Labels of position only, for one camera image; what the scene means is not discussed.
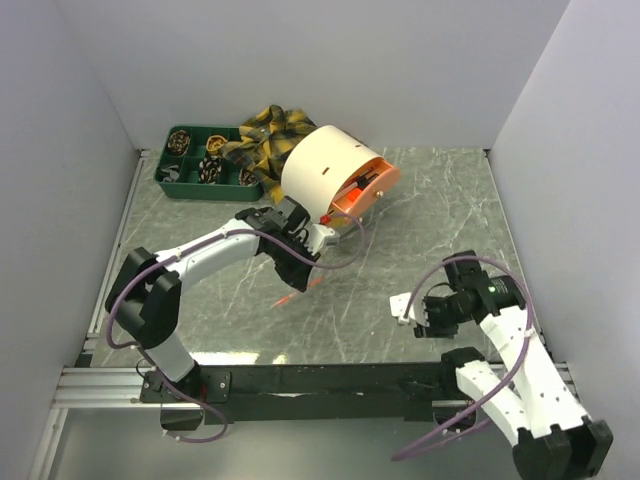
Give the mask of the black orange highlighter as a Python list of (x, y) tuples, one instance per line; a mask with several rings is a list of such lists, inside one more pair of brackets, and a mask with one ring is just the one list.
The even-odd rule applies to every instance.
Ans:
[(361, 195), (361, 193), (369, 186), (370, 183), (371, 183), (371, 180), (368, 179), (366, 176), (360, 176), (355, 178), (354, 181), (351, 182), (346, 187), (346, 193), (345, 193), (346, 198), (350, 202), (354, 202)]

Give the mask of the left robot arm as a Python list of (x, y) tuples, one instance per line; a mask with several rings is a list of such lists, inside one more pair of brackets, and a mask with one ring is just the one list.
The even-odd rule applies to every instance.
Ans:
[(181, 295), (206, 277), (260, 254), (274, 261), (289, 287), (304, 292), (311, 264), (320, 257), (305, 245), (310, 214), (286, 196), (274, 207), (247, 208), (219, 229), (180, 247), (152, 253), (131, 251), (105, 301), (118, 324), (164, 375), (164, 389), (176, 401), (204, 397), (201, 367), (177, 334)]

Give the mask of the white pink pen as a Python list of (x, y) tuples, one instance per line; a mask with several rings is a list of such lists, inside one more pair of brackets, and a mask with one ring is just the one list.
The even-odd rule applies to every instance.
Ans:
[(354, 202), (361, 195), (361, 193), (362, 190), (359, 189), (354, 182), (352, 182), (337, 193), (336, 199), (340, 200), (342, 198), (346, 198), (349, 202)]

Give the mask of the round cream drawer organizer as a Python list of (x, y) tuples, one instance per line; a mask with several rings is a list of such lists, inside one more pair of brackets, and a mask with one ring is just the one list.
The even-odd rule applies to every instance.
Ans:
[[(336, 199), (339, 191), (369, 169), (378, 176), (354, 202)], [(329, 226), (343, 234), (354, 223), (349, 218), (338, 218), (338, 213), (362, 217), (400, 178), (400, 169), (382, 155), (343, 130), (326, 125), (293, 149), (282, 172), (281, 187), (285, 196), (306, 209), (313, 222), (328, 214), (332, 218)]]

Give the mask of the black white marker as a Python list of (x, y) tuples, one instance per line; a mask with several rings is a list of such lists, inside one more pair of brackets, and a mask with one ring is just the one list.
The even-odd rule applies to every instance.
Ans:
[(377, 178), (377, 176), (377, 173), (375, 173), (372, 169), (369, 169), (363, 172), (361, 175), (356, 176), (353, 182), (359, 189), (364, 190), (374, 179)]

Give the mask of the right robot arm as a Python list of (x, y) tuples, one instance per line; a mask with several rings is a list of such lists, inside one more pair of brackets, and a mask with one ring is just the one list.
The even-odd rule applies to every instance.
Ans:
[(534, 325), (526, 288), (507, 270), (492, 277), (474, 251), (442, 260), (446, 297), (412, 290), (397, 315), (410, 323), (417, 338), (451, 338), (460, 324), (474, 322), (490, 340), (505, 368), (496, 375), (476, 349), (459, 348), (442, 355), (441, 392), (466, 395), (471, 403), (438, 427), (443, 432), (483, 410), (509, 442), (523, 479), (589, 479), (601, 470), (613, 433), (595, 420), (574, 396)]

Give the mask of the orange pencil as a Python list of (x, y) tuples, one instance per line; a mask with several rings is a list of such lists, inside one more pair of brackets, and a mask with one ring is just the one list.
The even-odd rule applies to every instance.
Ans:
[(291, 301), (292, 299), (294, 299), (296, 296), (301, 295), (302, 293), (308, 293), (314, 286), (320, 284), (323, 281), (324, 277), (318, 277), (314, 280), (311, 280), (311, 282), (308, 284), (307, 289), (304, 292), (300, 292), (300, 291), (293, 291), (292, 293), (287, 294), (286, 296), (280, 298), (279, 300), (275, 301), (272, 305), (271, 308), (276, 308), (279, 307), (281, 305), (286, 304), (287, 302)]

